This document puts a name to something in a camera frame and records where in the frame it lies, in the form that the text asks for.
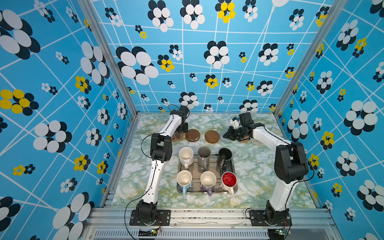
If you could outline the paw print wooden coaster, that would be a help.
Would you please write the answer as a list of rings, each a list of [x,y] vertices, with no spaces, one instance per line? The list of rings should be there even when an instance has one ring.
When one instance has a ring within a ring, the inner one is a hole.
[[[185,134],[184,133],[174,133],[174,135],[172,136],[172,142],[180,142],[184,139],[184,136]]]

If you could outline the round brown coaster front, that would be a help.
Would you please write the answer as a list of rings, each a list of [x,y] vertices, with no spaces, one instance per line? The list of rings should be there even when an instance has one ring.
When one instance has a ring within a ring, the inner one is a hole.
[[[186,140],[189,141],[189,142],[197,142],[200,137],[201,137],[201,134],[198,130],[196,129],[190,129],[188,130],[188,132],[185,134],[185,137],[186,137]]]

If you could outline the round brown coaster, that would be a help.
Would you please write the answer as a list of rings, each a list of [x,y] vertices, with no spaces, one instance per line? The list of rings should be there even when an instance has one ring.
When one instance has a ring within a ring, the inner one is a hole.
[[[209,130],[205,133],[205,140],[210,144],[215,144],[220,140],[220,134],[216,131]]]
[[[189,142],[197,142],[200,137],[201,137],[201,134],[198,130],[196,129],[190,129],[188,130],[188,132],[185,134],[185,137],[186,137],[186,140],[189,141]]]

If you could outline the black mug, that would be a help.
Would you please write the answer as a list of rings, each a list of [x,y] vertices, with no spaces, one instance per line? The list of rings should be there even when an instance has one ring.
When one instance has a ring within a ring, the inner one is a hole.
[[[217,165],[220,168],[220,174],[224,174],[225,172],[233,172],[232,166],[232,152],[227,148],[222,148],[219,150]]]

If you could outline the white speckled mug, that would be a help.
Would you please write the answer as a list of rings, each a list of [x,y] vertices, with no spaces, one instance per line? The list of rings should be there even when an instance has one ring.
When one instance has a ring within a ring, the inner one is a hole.
[[[189,147],[184,147],[179,151],[179,161],[187,170],[194,163],[194,151]]]

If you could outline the grey metallic mug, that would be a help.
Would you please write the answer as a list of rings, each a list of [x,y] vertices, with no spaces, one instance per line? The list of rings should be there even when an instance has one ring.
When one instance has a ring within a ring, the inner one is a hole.
[[[198,149],[198,165],[204,170],[208,169],[211,158],[211,150],[208,147],[200,147]]]

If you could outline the woven rattan coaster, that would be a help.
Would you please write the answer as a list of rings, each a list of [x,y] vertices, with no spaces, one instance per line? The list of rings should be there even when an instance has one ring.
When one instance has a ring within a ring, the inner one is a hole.
[[[250,138],[242,139],[240,140],[240,143],[247,143],[250,141]]]

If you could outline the clear glass patterned coaster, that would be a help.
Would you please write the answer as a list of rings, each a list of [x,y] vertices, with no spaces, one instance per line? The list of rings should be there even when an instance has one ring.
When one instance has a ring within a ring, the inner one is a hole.
[[[258,145],[258,146],[262,146],[262,145],[264,145],[261,141],[256,140],[256,139],[254,139],[254,138],[251,138],[251,142],[252,142],[253,144],[255,144],[255,145]]]

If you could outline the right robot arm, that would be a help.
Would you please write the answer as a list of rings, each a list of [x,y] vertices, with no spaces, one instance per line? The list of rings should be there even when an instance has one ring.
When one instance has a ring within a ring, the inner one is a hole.
[[[230,141],[255,139],[275,152],[274,170],[278,178],[272,197],[267,201],[265,221],[277,225],[289,223],[288,203],[298,183],[309,173],[308,159],[304,146],[299,142],[284,140],[262,123],[255,123],[250,113],[242,113],[230,120],[231,126],[223,135]]]

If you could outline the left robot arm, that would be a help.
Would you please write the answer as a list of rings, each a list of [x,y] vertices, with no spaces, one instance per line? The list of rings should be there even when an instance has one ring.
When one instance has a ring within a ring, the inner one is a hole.
[[[136,206],[139,219],[148,224],[156,220],[158,192],[162,174],[167,162],[173,154],[172,137],[174,133],[188,131],[186,119],[190,110],[186,106],[170,112],[166,125],[157,133],[151,134],[151,148],[148,158],[151,161],[151,172],[144,195]]]

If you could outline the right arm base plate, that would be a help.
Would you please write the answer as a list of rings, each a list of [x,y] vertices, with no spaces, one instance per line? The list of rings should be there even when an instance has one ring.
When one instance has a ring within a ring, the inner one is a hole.
[[[253,227],[291,227],[292,217],[289,212],[272,210],[250,210],[247,216]]]

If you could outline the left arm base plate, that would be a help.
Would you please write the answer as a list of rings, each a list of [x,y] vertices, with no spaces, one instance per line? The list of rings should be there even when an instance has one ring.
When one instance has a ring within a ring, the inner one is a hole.
[[[131,213],[130,226],[169,226],[171,220],[171,210],[151,211],[149,215],[140,211],[133,210]]]

